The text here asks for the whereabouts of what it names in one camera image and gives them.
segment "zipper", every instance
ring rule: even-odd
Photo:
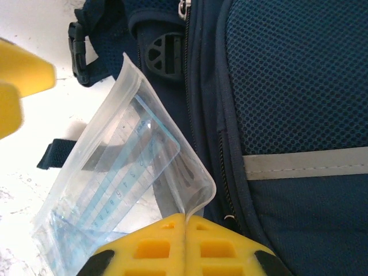
[[[242,230],[242,226],[240,225],[237,217],[236,217],[236,212],[235,212],[235,208],[234,205],[232,203],[231,200],[231,196],[230,196],[230,191],[229,191],[229,184],[226,178],[226,171],[225,171],[225,157],[224,157],[224,148],[223,148],[223,136],[221,135],[221,133],[218,133],[218,146],[220,148],[219,153],[220,153],[220,171],[221,171],[221,177],[223,180],[223,184],[225,187],[225,196],[226,196],[226,201],[229,204],[230,210],[232,212],[232,216],[227,215],[225,218],[227,217],[233,217],[237,226],[239,227],[239,230],[241,233],[243,233]]]
[[[191,0],[181,0],[178,7],[178,14],[181,19],[185,20],[185,43],[184,43],[185,95],[186,95],[186,106],[188,110],[190,132],[191,137],[193,139],[193,149],[195,152],[197,152],[197,144],[194,138],[193,120],[191,118],[191,111],[190,111],[189,80],[188,80],[188,44],[189,44],[190,8],[191,8]]]
[[[180,0],[178,13],[179,17],[185,21],[189,21],[191,0]]]
[[[186,102],[187,102],[187,108],[188,108],[188,114],[189,114],[189,124],[190,124],[190,130],[191,135],[193,137],[193,147],[194,151],[197,152],[197,145],[196,141],[194,139],[194,131],[193,131],[193,124],[192,124],[192,118],[191,118],[191,112],[190,112],[190,102],[189,102],[189,88],[188,88],[188,40],[189,40],[189,21],[190,21],[190,10],[191,10],[191,0],[181,0],[178,7],[178,14],[179,17],[183,20],[185,20],[185,49],[184,49],[184,75],[185,75],[185,92],[186,92]],[[235,208],[231,200],[230,192],[229,192],[229,186],[226,178],[226,172],[225,172],[225,160],[224,160],[224,150],[223,150],[223,139],[222,135],[219,133],[219,146],[220,146],[220,167],[221,167],[221,177],[223,180],[223,184],[225,186],[225,193],[226,193],[226,200],[229,204],[229,207],[232,212],[232,217],[234,218],[237,226],[239,227],[240,231],[242,231],[242,228],[237,220]]]
[[[142,58],[140,57],[140,46],[137,42],[137,54],[138,54],[138,69],[142,71]]]

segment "blue mesh pocket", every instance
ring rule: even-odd
[[[233,1],[226,48],[244,155],[368,146],[367,9]]]

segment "seam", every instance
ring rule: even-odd
[[[250,174],[260,174],[260,173],[278,173],[281,171],[312,171],[312,170],[329,170],[329,169],[340,169],[340,168],[353,168],[353,167],[366,167],[368,164],[354,164],[354,165],[344,165],[344,166],[332,166],[332,167],[310,167],[310,168],[285,168],[282,170],[270,170],[270,171],[247,171]]]

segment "backpack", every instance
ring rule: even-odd
[[[73,71],[84,86],[117,78],[126,52],[216,182],[205,218],[264,244],[293,275],[366,275],[367,10],[87,0],[69,27]],[[72,146],[55,140],[39,167],[62,166]]]

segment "webbing strap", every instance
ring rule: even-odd
[[[74,12],[78,22],[69,25],[68,35],[72,69],[74,76],[84,87],[90,87],[111,75],[100,58],[86,64],[85,38],[93,32],[104,15],[105,1],[94,0],[93,8],[85,5],[83,9],[76,9]]]
[[[49,168],[63,167],[75,143],[76,141],[72,140],[54,139],[54,141],[48,145],[37,168],[47,170]]]

